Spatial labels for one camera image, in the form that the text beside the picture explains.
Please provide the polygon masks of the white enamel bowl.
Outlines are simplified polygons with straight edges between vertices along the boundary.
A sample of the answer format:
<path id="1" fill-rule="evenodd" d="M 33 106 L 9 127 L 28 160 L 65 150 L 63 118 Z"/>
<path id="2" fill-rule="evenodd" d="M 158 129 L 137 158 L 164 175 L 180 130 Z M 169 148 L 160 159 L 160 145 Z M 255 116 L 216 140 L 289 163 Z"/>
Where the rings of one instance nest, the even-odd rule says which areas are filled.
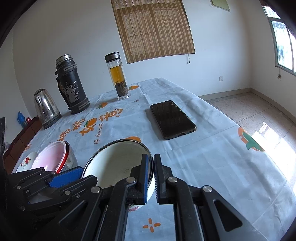
<path id="1" fill-rule="evenodd" d="M 141 164 L 142 155 L 149 160 L 147 198 L 150 199 L 154 189 L 154 163 L 149 149 L 138 137 L 116 140 L 104 145 L 87 162 L 82 177 L 93 175 L 101 188 L 114 186 L 127 178 L 132 168 Z"/>

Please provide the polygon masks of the pink bowl red rim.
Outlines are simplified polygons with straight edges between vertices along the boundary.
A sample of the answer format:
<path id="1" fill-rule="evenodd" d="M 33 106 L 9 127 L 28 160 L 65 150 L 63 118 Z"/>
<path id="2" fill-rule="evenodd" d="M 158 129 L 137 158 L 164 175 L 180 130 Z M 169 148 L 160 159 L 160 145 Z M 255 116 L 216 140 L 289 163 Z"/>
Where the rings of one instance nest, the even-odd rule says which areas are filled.
<path id="1" fill-rule="evenodd" d="M 59 174 L 77 166 L 77 159 L 69 142 L 56 141 L 38 154 L 31 169 L 44 168 L 45 171 L 55 171 Z"/>

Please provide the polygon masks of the white floral plate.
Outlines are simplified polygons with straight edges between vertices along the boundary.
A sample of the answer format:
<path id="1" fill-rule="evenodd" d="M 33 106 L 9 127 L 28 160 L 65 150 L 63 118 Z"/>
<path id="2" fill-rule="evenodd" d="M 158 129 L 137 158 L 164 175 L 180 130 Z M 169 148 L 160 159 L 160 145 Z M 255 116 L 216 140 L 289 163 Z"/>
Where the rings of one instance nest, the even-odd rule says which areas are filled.
<path id="1" fill-rule="evenodd" d="M 30 170 L 32 168 L 32 165 L 38 156 L 37 152 L 31 152 L 27 154 L 21 161 L 18 161 L 12 171 L 12 173 L 18 173 Z"/>

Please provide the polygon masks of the white persimmon print tablecloth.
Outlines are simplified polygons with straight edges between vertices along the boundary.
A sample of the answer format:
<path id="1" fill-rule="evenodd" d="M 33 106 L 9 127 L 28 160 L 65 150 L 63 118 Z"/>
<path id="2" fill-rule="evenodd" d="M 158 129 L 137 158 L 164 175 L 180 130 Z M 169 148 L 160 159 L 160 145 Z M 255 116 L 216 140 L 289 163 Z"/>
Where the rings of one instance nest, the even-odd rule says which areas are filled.
<path id="1" fill-rule="evenodd" d="M 172 100 L 193 121 L 195 132 L 165 140 L 149 109 Z M 140 140 L 189 185 L 210 185 L 268 240 L 280 240 L 295 218 L 295 148 L 267 121 L 252 133 L 188 90 L 156 78 L 132 85 L 129 99 L 115 91 L 91 99 L 85 111 L 40 130 L 22 153 L 69 142 L 84 167 L 104 145 Z"/>

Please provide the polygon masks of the dark wooden cabinet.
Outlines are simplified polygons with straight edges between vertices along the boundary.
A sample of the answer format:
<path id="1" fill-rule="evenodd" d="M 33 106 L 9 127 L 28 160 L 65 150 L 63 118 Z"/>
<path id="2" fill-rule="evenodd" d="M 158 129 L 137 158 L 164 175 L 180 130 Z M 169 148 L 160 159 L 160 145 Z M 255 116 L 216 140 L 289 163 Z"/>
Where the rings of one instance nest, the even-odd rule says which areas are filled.
<path id="1" fill-rule="evenodd" d="M 4 153 L 4 167 L 8 174 L 12 173 L 23 151 L 29 149 L 30 141 L 41 127 L 41 121 L 36 116 L 12 141 L 10 147 Z"/>

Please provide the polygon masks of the stainless steel electric kettle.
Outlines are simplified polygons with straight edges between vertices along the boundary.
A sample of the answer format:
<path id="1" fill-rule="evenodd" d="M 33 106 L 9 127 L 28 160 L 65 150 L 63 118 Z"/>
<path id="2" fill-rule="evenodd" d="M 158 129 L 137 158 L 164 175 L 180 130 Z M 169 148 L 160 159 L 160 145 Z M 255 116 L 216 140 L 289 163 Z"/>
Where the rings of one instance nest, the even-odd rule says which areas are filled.
<path id="1" fill-rule="evenodd" d="M 46 89 L 39 89 L 35 92 L 34 104 L 44 129 L 51 127 L 62 118 L 59 109 Z"/>

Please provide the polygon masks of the blue thermos jug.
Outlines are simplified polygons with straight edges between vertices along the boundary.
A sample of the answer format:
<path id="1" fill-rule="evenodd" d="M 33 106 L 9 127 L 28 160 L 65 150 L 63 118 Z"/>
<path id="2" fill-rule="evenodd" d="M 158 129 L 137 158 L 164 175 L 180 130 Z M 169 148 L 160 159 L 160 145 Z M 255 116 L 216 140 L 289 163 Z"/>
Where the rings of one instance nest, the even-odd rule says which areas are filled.
<path id="1" fill-rule="evenodd" d="M 26 118 L 20 111 L 18 112 L 17 121 L 22 126 L 22 128 L 25 128 L 27 126 Z"/>

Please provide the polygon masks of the black smartphone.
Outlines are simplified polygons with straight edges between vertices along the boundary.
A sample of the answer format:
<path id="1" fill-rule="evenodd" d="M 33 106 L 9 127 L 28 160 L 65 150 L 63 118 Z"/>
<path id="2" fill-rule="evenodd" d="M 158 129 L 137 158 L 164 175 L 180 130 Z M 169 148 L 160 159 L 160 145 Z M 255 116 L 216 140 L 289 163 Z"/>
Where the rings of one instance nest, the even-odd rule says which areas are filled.
<path id="1" fill-rule="evenodd" d="M 152 104 L 149 109 L 165 140 L 195 132 L 197 129 L 191 119 L 172 100 Z"/>

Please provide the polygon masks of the black thermos flask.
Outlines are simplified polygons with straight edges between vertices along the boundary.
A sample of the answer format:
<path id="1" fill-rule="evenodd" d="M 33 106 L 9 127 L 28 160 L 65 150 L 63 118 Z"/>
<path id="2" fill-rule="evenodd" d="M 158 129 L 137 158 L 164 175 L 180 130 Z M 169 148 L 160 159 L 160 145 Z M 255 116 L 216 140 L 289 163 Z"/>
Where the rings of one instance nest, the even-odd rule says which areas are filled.
<path id="1" fill-rule="evenodd" d="M 80 81 L 77 64 L 70 54 L 64 54 L 56 59 L 55 75 L 58 89 L 70 113 L 78 114 L 88 108 L 90 101 Z"/>

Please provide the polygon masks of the glass tea bottle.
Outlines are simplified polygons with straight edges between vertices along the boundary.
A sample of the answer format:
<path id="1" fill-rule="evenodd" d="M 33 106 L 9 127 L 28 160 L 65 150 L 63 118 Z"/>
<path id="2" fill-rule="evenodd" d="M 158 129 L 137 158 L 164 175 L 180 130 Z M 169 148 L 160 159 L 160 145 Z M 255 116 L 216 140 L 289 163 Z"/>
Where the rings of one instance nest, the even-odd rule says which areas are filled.
<path id="1" fill-rule="evenodd" d="M 123 73 L 122 61 L 118 51 L 104 56 L 112 83 L 116 90 L 117 99 L 123 100 L 129 98 L 129 88 L 127 87 L 125 75 Z"/>

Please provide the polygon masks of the bamboo window blind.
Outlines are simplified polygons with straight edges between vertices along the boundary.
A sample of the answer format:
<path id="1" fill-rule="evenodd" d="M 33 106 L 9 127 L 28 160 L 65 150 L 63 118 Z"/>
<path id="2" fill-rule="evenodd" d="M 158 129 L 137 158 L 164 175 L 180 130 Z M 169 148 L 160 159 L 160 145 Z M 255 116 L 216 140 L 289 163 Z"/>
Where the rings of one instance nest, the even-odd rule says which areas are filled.
<path id="1" fill-rule="evenodd" d="M 194 54 L 182 1 L 111 1 L 128 64 L 158 57 Z"/>

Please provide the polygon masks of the window with green frame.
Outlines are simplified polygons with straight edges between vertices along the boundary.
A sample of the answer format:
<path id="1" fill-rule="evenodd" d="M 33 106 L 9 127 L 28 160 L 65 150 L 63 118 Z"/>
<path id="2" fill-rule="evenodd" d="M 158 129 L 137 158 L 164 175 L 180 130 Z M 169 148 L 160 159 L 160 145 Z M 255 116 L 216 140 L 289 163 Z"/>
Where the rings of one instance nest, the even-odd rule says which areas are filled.
<path id="1" fill-rule="evenodd" d="M 295 36 L 281 17 L 265 2 L 267 16 L 275 49 L 275 66 L 295 76 Z"/>

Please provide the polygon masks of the beige wall panel box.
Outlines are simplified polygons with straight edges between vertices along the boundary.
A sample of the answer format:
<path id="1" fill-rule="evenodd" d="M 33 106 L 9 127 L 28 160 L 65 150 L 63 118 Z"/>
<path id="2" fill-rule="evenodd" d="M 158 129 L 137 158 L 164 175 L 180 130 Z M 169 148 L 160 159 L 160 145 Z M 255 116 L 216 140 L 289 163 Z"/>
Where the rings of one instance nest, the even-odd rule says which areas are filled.
<path id="1" fill-rule="evenodd" d="M 229 5 L 227 3 L 227 0 L 210 0 L 212 6 L 223 9 L 225 11 L 230 12 Z"/>

